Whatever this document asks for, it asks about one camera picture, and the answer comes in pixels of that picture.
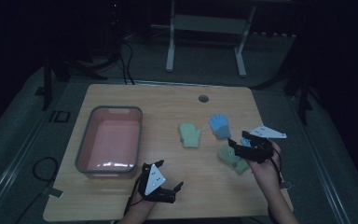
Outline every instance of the black cable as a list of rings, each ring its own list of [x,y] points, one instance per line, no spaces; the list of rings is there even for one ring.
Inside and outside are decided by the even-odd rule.
[[[133,81],[133,79],[132,79],[132,77],[130,75],[129,69],[126,66],[126,64],[124,63],[124,59],[123,59],[123,57],[121,55],[120,55],[120,60],[121,60],[121,63],[123,64],[123,79],[124,79],[124,83],[127,85],[126,75],[128,75],[132,85],[135,85],[135,82]]]
[[[139,201],[139,202],[137,202],[137,203],[131,203],[131,202],[132,202],[133,194],[135,193],[136,187],[138,186],[139,181],[142,179],[142,177],[144,177],[144,175],[143,175],[143,174],[140,174],[140,175],[138,176],[138,178],[135,180],[135,184],[133,185],[133,189],[132,189],[131,196],[130,196],[130,198],[129,198],[128,201],[127,201],[126,208],[124,209],[124,215],[127,214],[128,210],[130,209],[131,206],[136,205],[137,203],[139,203],[139,202],[141,202],[141,201],[143,200],[143,199],[142,199],[141,201]]]
[[[131,80],[132,85],[135,85],[135,83],[132,80],[132,76],[130,74],[130,63],[132,60],[133,50],[132,50],[132,47],[124,41],[123,41],[123,45],[127,46],[130,49],[130,58],[127,61],[127,66],[125,66],[125,72],[126,72],[127,76],[129,77],[129,79]]]
[[[46,160],[51,160],[54,162],[54,172],[53,174],[50,176],[50,178],[44,178],[44,177],[41,177],[40,175],[38,175],[36,173],[36,167],[39,165],[40,162],[42,161],[46,161]],[[36,179],[38,180],[41,180],[41,181],[44,181],[44,182],[48,182],[46,184],[46,186],[41,190],[39,191],[39,193],[37,193],[37,195],[31,200],[31,202],[27,205],[27,207],[22,211],[22,213],[20,214],[19,218],[17,218],[16,220],[16,224],[20,223],[20,221],[22,220],[22,218],[25,216],[25,214],[28,212],[28,210],[34,205],[34,203],[37,201],[37,199],[39,199],[39,197],[42,195],[44,189],[48,188],[48,186],[51,184],[51,182],[53,182],[55,179],[56,179],[56,176],[57,176],[57,173],[58,173],[58,162],[57,160],[55,160],[54,158],[52,157],[45,157],[39,161],[37,161],[34,166],[33,166],[33,175]]]
[[[276,153],[278,154],[278,158],[279,158],[279,168],[277,163],[275,163],[275,161],[271,158],[269,158],[269,160],[272,162],[272,164],[274,165],[275,171],[277,172],[278,175],[278,183],[279,185],[282,183],[282,177],[281,177],[281,169],[282,169],[282,159],[281,159],[281,154],[278,152],[277,149],[275,149]]]

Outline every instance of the round hole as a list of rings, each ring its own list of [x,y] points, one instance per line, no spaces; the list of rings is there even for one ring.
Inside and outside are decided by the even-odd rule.
[[[199,96],[199,100],[202,102],[202,103],[207,103],[209,101],[209,97],[207,95],[200,95]]]

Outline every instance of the pink tray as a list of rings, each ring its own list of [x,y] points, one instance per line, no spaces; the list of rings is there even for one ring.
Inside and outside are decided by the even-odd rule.
[[[142,118],[142,110],[136,106],[94,108],[77,153],[77,170],[89,178],[132,178]]]

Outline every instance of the human hand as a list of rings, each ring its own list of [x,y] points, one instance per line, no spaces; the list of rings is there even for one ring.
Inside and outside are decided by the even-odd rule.
[[[280,166],[280,156],[281,148],[275,142],[269,140],[272,146],[276,149],[272,156],[272,159]],[[274,191],[280,190],[279,178],[277,176],[277,170],[274,164],[271,161],[265,161],[263,163],[258,163],[256,161],[247,161],[252,172],[255,176],[255,180],[258,186],[261,188],[263,193],[270,194]]]
[[[129,211],[132,209],[137,211],[138,214],[149,214],[157,203],[144,200],[138,188],[136,188],[133,194]]]

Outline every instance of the hand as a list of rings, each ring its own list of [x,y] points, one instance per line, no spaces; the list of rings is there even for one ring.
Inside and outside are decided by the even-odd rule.
[[[274,152],[272,159],[277,166],[280,166],[281,148],[273,141],[269,140],[272,146],[277,150]],[[247,161],[251,167],[255,180],[263,191],[264,196],[268,202],[268,209],[273,217],[273,220],[278,223],[294,223],[298,221],[283,197],[278,181],[277,171],[271,161],[257,163],[255,161]]]
[[[141,194],[138,191],[138,186],[133,193],[131,206],[127,214],[118,222],[119,224],[141,224],[144,223],[153,210],[156,202],[149,202],[143,200]]]
[[[275,161],[277,166],[280,166],[279,154],[281,153],[281,148],[273,141],[269,140],[272,146],[277,150],[274,151],[272,159]],[[280,190],[277,171],[275,170],[274,164],[271,161],[265,161],[263,163],[257,163],[255,161],[247,161],[251,167],[255,180],[257,181],[258,186],[263,190],[263,192],[268,193],[272,190]]]

